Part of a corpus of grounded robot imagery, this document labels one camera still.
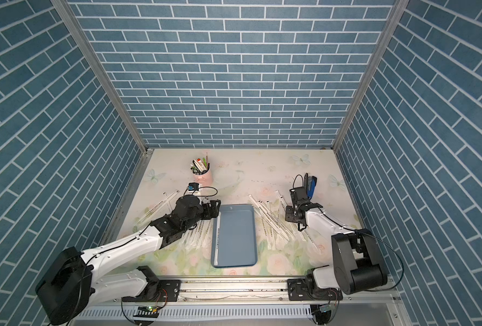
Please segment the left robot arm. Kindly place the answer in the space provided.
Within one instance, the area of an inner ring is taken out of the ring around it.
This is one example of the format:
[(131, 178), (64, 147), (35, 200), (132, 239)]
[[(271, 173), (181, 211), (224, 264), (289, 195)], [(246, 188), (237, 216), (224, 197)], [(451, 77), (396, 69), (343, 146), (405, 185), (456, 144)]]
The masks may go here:
[(220, 207), (220, 200), (184, 195), (171, 213), (130, 236), (84, 251), (61, 251), (35, 288), (49, 324), (67, 325), (85, 308), (116, 298), (154, 299), (159, 279), (148, 266), (115, 275), (111, 271), (180, 240), (199, 221), (218, 217)]

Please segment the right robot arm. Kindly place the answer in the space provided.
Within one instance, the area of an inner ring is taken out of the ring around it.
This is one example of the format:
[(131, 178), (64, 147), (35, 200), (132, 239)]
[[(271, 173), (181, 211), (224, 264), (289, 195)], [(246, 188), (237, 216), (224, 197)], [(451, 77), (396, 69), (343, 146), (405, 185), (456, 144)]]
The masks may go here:
[(309, 270), (305, 277), (311, 298), (340, 299), (388, 283), (378, 241), (368, 229), (352, 229), (337, 221), (311, 201), (304, 187), (294, 187), (289, 193), (291, 204), (285, 209), (285, 220), (297, 224), (299, 232), (314, 230), (331, 239), (332, 263)]

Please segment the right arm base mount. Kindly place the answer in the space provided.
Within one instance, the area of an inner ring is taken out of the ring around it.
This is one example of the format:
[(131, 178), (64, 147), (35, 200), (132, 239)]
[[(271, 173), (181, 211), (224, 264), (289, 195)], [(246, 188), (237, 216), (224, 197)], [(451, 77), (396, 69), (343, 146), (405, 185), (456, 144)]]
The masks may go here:
[(304, 278), (287, 279), (287, 293), (290, 301), (340, 301), (343, 300), (342, 292), (338, 288), (321, 289)]

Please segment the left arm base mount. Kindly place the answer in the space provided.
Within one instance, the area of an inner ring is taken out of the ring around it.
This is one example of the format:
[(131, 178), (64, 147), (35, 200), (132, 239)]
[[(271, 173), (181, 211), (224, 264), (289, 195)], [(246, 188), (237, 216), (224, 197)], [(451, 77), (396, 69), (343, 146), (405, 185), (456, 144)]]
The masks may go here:
[(158, 282), (149, 282), (139, 295), (126, 296), (122, 300), (124, 302), (176, 302), (178, 300), (181, 289), (181, 280), (169, 279), (159, 280)]

